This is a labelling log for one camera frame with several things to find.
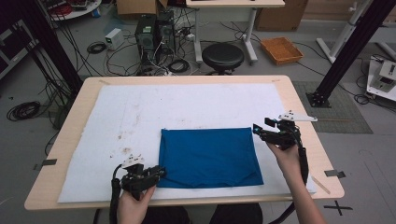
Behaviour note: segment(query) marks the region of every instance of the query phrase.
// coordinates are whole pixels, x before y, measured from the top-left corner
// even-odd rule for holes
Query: floor
[[[123,21],[111,7],[102,7],[102,17],[92,18],[89,15],[77,18],[65,25],[69,26],[70,32],[78,44],[83,57],[87,57],[87,48],[92,42],[104,41],[104,36],[114,28],[121,28],[125,35],[134,33],[135,21]],[[224,25],[233,26],[230,22]],[[239,22],[238,27],[244,29],[246,24]],[[331,64],[318,54],[323,55],[316,43],[317,37],[322,37],[329,45],[336,39],[344,27],[344,21],[302,21],[296,32],[258,32],[254,34],[259,38],[286,36],[295,43],[303,52],[304,57],[300,64],[291,63],[281,66],[274,65],[268,56],[260,49],[256,41],[253,48],[256,50],[259,62],[250,65],[244,62],[238,67],[234,75],[286,75],[296,81],[321,81]],[[202,23],[203,40],[234,41],[235,36],[240,34],[223,26],[218,22]],[[392,32],[383,32],[384,38]],[[62,33],[58,35],[64,49],[71,61],[76,64],[75,51]],[[192,54],[191,42],[186,42],[184,48],[185,59],[190,61],[191,69],[179,74],[180,76],[203,75],[210,71],[206,65],[197,67]],[[357,80],[364,86],[368,71],[370,56],[379,54],[386,56],[376,44],[369,43],[357,59],[348,69],[341,83],[345,88],[355,94],[362,94],[364,90],[357,86]],[[88,57],[88,63],[102,76],[108,75],[109,71],[104,66],[106,54],[92,54]],[[138,62],[139,55],[136,46],[131,45],[111,58],[111,63],[119,66],[110,66],[112,72],[125,74],[125,70],[133,63]],[[303,67],[301,64],[317,71]],[[99,76],[91,68],[82,67],[79,74],[82,77]],[[39,101],[42,104],[48,101],[48,97],[42,92],[46,87],[46,81],[40,70],[31,58],[26,57],[14,67],[7,76],[0,80],[0,134],[1,134],[1,157],[0,157],[0,222],[1,223],[90,223],[93,222],[94,209],[65,210],[65,211],[41,211],[32,212],[24,209],[24,201],[33,186],[39,171],[36,165],[46,159],[45,150],[50,151],[50,139],[58,131],[52,128],[48,117],[41,116],[36,119],[23,121],[9,121],[6,114],[10,108],[24,102]],[[381,105],[395,108],[396,103],[378,99]],[[318,133],[320,141],[332,162],[334,169],[343,171],[346,177],[340,179],[345,197],[334,200],[317,201],[317,205],[324,214],[328,223],[396,223],[396,114],[393,111],[374,104],[359,105],[357,107],[373,134],[344,134],[344,133]],[[325,205],[351,208],[352,210],[324,208]],[[261,203],[264,214],[264,222],[270,222],[277,218],[290,203]],[[214,211],[214,205],[188,206],[187,209],[195,224],[208,223]],[[108,222],[108,210],[102,210],[98,223]],[[285,223],[297,223],[295,214],[291,215]]]

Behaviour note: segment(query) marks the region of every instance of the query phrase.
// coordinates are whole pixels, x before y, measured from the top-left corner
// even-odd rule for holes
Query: forearm
[[[323,215],[318,210],[317,206],[314,203],[314,200],[312,200],[311,195],[306,189],[301,177],[285,176],[285,178],[290,188],[291,195],[293,197],[299,222],[302,224],[326,223],[326,221],[323,218]]]

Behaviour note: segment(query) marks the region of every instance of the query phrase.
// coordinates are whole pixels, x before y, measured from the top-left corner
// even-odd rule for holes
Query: blue cloth
[[[250,128],[161,130],[160,188],[209,189],[262,185]]]

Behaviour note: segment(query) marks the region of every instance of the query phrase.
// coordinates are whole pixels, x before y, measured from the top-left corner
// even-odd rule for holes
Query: computer tower
[[[155,14],[143,14],[134,32],[137,48],[142,64],[157,64],[161,50],[157,36],[157,16]]]
[[[158,29],[163,54],[176,52],[174,11],[162,11],[158,16]]]

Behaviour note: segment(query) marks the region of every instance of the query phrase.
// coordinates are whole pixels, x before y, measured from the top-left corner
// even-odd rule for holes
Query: stain
[[[362,156],[373,156],[373,153],[369,150],[359,150],[359,155]]]
[[[137,125],[137,124],[139,123],[139,121],[140,121],[140,114],[137,114],[137,115],[136,115],[136,120],[134,121],[134,124],[133,124],[133,125],[134,125],[134,126]]]
[[[99,82],[101,82],[101,83],[103,83],[103,84],[105,84],[105,85],[110,85],[110,83],[108,83],[108,82],[106,82],[106,81],[103,81],[102,79],[100,79]]]
[[[116,150],[112,149],[110,151],[110,159],[114,157],[114,154],[116,153]]]
[[[123,150],[122,150],[122,153],[123,154],[129,154],[129,152],[131,151],[131,148],[130,147],[125,147]]]

